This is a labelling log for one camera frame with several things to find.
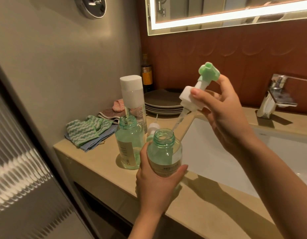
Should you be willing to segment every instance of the towel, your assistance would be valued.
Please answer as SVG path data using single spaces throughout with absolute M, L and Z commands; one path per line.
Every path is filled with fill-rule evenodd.
M 90 140 L 98 138 L 100 134 L 111 127 L 112 121 L 88 116 L 86 121 L 74 120 L 66 125 L 70 140 L 80 147 Z
M 102 112 L 99 112 L 98 117 L 112 121 L 113 124 L 118 124 L 119 118 L 124 116 L 125 114 L 126 114 L 125 111 L 114 112 L 112 109 L 105 109 Z
M 114 101 L 113 111 L 114 112 L 123 112 L 125 110 L 125 105 L 123 99 Z
M 84 150 L 84 152 L 88 152 L 89 150 L 96 148 L 97 145 L 102 144 L 102 142 L 104 142 L 106 138 L 114 134 L 117 127 L 118 125 L 113 124 L 110 128 L 108 128 L 105 132 L 103 132 L 98 138 L 90 140 L 84 145 L 80 146 L 80 149 Z M 71 141 L 71 138 L 69 137 L 68 133 L 65 135 L 65 137 L 66 139 Z

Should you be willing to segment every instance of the person's left hand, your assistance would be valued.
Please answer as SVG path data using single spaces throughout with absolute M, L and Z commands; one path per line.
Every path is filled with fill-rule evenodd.
M 140 213 L 151 216 L 161 216 L 167 209 L 172 192 L 180 183 L 188 169 L 188 165 L 182 165 L 170 177 L 163 178 L 157 175 L 151 168 L 146 143 L 140 151 L 140 168 L 136 175 L 136 184 L 140 197 Z

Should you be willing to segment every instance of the pink cloth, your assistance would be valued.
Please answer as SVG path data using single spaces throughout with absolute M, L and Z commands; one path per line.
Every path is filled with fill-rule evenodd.
M 123 112 L 125 110 L 123 99 L 114 101 L 113 111 L 115 112 Z

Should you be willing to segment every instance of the sink basin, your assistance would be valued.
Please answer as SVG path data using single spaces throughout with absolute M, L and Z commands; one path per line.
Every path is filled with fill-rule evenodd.
M 255 127 L 256 135 L 307 184 L 307 136 Z M 235 158 L 224 150 L 210 124 L 194 119 L 183 140 L 183 164 L 189 170 L 258 197 Z

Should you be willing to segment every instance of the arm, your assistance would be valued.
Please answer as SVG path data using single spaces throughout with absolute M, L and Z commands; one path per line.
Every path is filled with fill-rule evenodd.
M 152 239 L 161 215 L 167 209 L 175 187 L 180 183 L 188 165 L 182 165 L 168 178 L 162 178 L 151 169 L 147 156 L 148 143 L 140 151 L 140 168 L 136 184 L 140 213 L 128 239 Z
M 195 88 L 191 94 L 208 106 L 201 112 L 244 169 L 282 235 L 306 239 L 307 185 L 256 137 L 228 78 L 220 76 L 218 83 L 221 95 Z

